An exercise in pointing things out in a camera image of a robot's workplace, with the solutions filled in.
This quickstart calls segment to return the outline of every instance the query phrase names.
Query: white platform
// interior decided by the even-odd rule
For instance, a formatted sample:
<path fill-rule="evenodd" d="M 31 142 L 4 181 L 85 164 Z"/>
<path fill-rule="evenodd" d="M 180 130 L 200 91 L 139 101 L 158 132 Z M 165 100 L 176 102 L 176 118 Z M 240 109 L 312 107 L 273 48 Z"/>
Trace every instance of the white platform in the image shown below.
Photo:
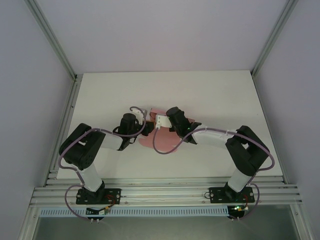
<path fill-rule="evenodd" d="M 80 124 L 112 131 L 129 107 L 167 110 L 207 126 L 235 130 L 249 126 L 275 158 L 275 167 L 258 176 L 282 176 L 262 108 L 248 70 L 86 73 L 83 75 L 69 134 Z M 235 170 L 227 150 L 183 143 L 177 152 L 157 154 L 138 141 L 124 151 L 101 148 L 94 165 L 102 178 L 229 177 Z M 271 164 L 268 158 L 262 167 Z M 59 169 L 57 178 L 75 179 Z"/>

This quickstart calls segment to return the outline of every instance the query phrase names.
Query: black mounting plate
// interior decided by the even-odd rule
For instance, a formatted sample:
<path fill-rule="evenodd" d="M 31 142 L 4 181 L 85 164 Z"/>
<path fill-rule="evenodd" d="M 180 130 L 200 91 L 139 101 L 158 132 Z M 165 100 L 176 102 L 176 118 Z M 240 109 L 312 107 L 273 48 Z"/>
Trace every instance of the black mounting plate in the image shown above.
<path fill-rule="evenodd" d="M 75 204 L 77 205 L 119 205 L 121 199 L 120 188 L 105 188 L 104 197 L 101 201 L 97 201 L 90 194 L 86 193 L 82 188 L 76 194 Z"/>
<path fill-rule="evenodd" d="M 212 204 L 231 204 L 231 203 L 239 203 L 245 204 L 247 202 L 246 197 L 248 198 L 248 203 L 255 202 L 255 196 L 253 195 L 252 187 L 246 186 L 243 188 L 241 193 L 237 196 L 235 200 L 230 200 L 225 193 L 224 187 L 210 187 L 209 188 L 209 195 L 210 195 L 210 203 Z"/>

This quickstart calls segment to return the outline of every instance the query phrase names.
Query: gray floor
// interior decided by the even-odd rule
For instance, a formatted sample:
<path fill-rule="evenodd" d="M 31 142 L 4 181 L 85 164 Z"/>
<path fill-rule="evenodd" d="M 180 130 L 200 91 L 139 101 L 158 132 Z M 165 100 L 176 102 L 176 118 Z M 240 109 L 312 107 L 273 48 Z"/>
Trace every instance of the gray floor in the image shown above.
<path fill-rule="evenodd" d="M 259 206 L 247 219 L 227 217 L 110 217 L 90 224 L 43 217 L 33 240 L 296 240 L 288 206 Z"/>

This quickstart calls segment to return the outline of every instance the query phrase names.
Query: purple cable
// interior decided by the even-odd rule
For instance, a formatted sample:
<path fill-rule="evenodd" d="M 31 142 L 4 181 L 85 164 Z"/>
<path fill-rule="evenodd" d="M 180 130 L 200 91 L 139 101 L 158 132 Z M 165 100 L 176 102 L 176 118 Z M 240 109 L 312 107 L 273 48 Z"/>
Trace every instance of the purple cable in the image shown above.
<path fill-rule="evenodd" d="M 100 129 L 100 128 L 91 128 L 89 131 L 86 131 L 84 134 L 82 134 L 80 137 L 78 137 L 76 140 L 74 140 L 60 155 L 60 157 L 58 158 L 58 166 L 59 168 L 61 169 L 69 169 L 69 170 L 73 170 L 75 171 L 75 173 L 77 174 L 77 176 L 79 177 L 80 181 L 81 181 L 81 184 L 82 185 L 72 185 L 70 186 L 66 191 L 65 191 L 65 194 L 64 194 L 64 202 L 67 206 L 67 208 L 75 215 L 77 216 L 78 218 L 81 218 L 81 219 L 84 219 L 84 220 L 89 220 L 88 218 L 84 217 L 84 216 L 80 216 L 79 214 L 77 214 L 75 211 L 73 211 L 71 209 L 71 207 L 69 206 L 68 204 L 68 201 L 67 201 L 67 193 L 70 189 L 72 188 L 75 188 L 75 187 L 80 187 L 82 188 L 84 185 L 85 185 L 85 181 L 83 179 L 83 177 L 80 175 L 80 173 L 78 172 L 78 170 L 75 168 L 75 167 L 71 167 L 71 166 L 62 166 L 61 164 L 61 161 L 62 161 L 62 158 L 64 157 L 64 155 L 74 146 L 76 145 L 81 139 L 83 139 L 85 136 L 87 136 L 89 133 L 92 133 L 92 132 L 95 132 L 95 131 L 101 131 L 101 132 L 105 132 L 107 134 L 112 134 L 112 135 L 115 135 L 115 136 L 118 136 L 118 137 L 136 137 L 138 136 L 145 128 L 146 124 L 147 124 L 147 116 L 146 114 L 144 113 L 144 111 L 142 111 L 141 108 L 137 107 L 137 106 L 132 106 L 130 107 L 130 110 L 132 109 L 138 109 L 142 114 L 143 114 L 143 126 L 142 128 L 140 129 L 140 131 L 138 131 L 137 133 L 135 134 L 129 134 L 129 135 L 124 135 L 124 134 L 119 134 L 119 133 L 115 133 L 115 132 L 112 132 L 112 131 L 109 131 L 109 130 L 106 130 L 106 129 Z"/>
<path fill-rule="evenodd" d="M 158 129 L 156 128 L 155 129 L 155 132 L 154 132 L 154 135 L 153 135 L 153 141 L 152 141 L 152 144 L 153 144 L 153 149 L 158 153 L 158 154 L 162 154 L 162 155 L 166 155 L 166 154 L 170 154 L 172 152 L 174 152 L 184 141 L 187 137 L 189 137 L 191 134 L 194 134 L 194 133 L 197 133 L 197 132 L 201 132 L 201 131 L 213 131 L 213 132 L 218 132 L 218 133 L 223 133 L 223 134 L 230 134 L 230 135 L 234 135 L 234 136 L 237 136 L 237 137 L 240 137 L 240 138 L 243 138 L 251 143 L 253 143 L 254 145 L 256 145 L 257 147 L 259 147 L 260 149 L 262 149 L 271 159 L 271 165 L 268 166 L 268 167 L 265 167 L 265 168 L 261 168 L 261 169 L 258 169 L 256 171 L 256 174 L 258 172 L 261 172 L 261 171 L 267 171 L 267 170 L 270 170 L 272 169 L 275 164 L 276 164 L 276 161 L 274 159 L 274 157 L 272 156 L 272 154 L 264 147 L 262 146 L 261 144 L 259 144 L 258 142 L 256 142 L 255 140 L 247 137 L 247 136 L 244 136 L 242 134 L 239 134 L 237 132 L 232 132 L 232 131 L 226 131 L 226 130 L 221 130 L 221 129 L 217 129 L 217 128 L 211 128 L 211 127 L 208 127 L 208 128 L 200 128 L 200 129 L 196 129 L 196 130 L 193 130 L 191 132 L 189 132 L 187 135 L 184 136 L 184 138 L 182 138 L 182 140 L 173 148 L 171 149 L 170 151 L 167 151 L 167 152 L 161 152 L 159 150 L 157 150 L 156 148 L 156 134 L 157 134 L 157 131 Z M 248 181 L 247 184 L 251 183 L 251 181 L 254 179 L 254 177 L 256 176 L 256 174 L 254 176 L 252 176 L 250 178 L 250 180 Z M 252 210 L 246 214 L 245 216 L 243 216 L 241 219 L 243 218 L 247 218 L 248 216 L 250 216 L 252 214 L 252 212 L 255 210 L 255 208 L 257 207 L 258 203 L 259 203 L 259 200 L 260 200 L 260 191 L 259 191 L 259 188 L 256 184 L 252 183 L 252 185 L 254 185 L 257 189 L 257 199 L 255 201 L 255 205 L 253 206 Z"/>

